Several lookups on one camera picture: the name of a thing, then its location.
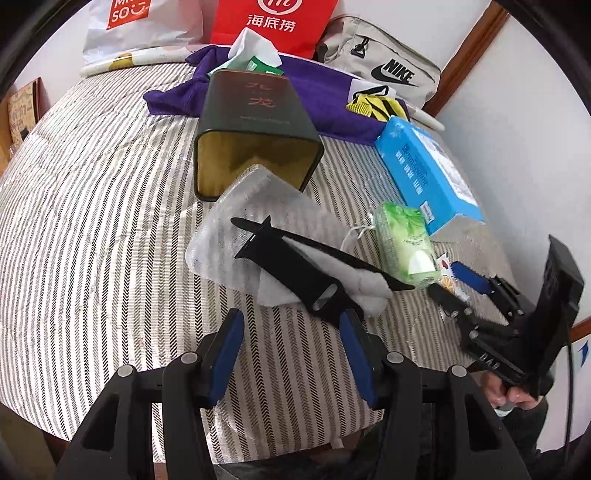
white circular logo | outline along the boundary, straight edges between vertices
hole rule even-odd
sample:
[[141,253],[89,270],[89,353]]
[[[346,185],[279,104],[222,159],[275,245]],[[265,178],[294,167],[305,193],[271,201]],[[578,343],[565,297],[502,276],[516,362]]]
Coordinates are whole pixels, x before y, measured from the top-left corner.
[[288,15],[295,12],[303,0],[258,0],[259,7],[272,15]]

nike logo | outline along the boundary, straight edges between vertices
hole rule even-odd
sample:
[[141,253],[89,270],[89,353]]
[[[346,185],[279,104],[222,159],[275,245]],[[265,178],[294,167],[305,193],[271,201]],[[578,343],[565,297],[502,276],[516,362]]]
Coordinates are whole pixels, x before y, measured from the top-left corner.
[[398,83],[410,85],[411,87],[417,86],[410,83],[410,80],[414,77],[414,72],[394,59],[384,65],[378,65],[371,71],[371,76],[380,82]]

black cable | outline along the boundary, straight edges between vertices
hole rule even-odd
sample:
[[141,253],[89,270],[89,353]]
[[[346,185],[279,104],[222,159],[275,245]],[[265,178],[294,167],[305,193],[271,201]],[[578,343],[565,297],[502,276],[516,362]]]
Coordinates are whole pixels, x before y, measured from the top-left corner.
[[573,345],[570,343],[570,329],[568,328],[567,352],[569,355],[569,400],[566,412],[566,431],[564,432],[564,460],[563,468],[569,461],[570,431],[573,424],[573,392],[574,392],[574,365],[573,365]]

nike swoosh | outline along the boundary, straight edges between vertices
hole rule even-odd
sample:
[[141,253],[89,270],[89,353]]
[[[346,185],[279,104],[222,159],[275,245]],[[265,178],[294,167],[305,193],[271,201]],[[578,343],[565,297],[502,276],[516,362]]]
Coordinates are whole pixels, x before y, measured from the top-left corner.
[[409,85],[411,87],[416,87],[416,85],[414,85],[412,83],[407,83],[402,80],[398,80],[394,77],[386,77],[386,75],[384,75],[382,73],[382,68],[384,68],[384,65],[378,65],[376,68],[374,68],[371,71],[371,76],[373,78],[375,78],[376,80],[379,80],[380,82],[397,83],[399,85]]

purple towel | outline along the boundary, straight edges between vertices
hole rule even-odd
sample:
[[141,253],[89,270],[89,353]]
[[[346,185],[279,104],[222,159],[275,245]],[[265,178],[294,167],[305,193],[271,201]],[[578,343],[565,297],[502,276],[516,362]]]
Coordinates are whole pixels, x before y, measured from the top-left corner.
[[[228,59],[227,47],[203,47],[187,57],[195,65],[193,78],[166,92],[144,94],[152,115],[199,116],[209,85],[207,73]],[[345,108],[352,77],[311,61],[281,56],[281,70],[289,77],[320,135],[373,145],[386,125]]]

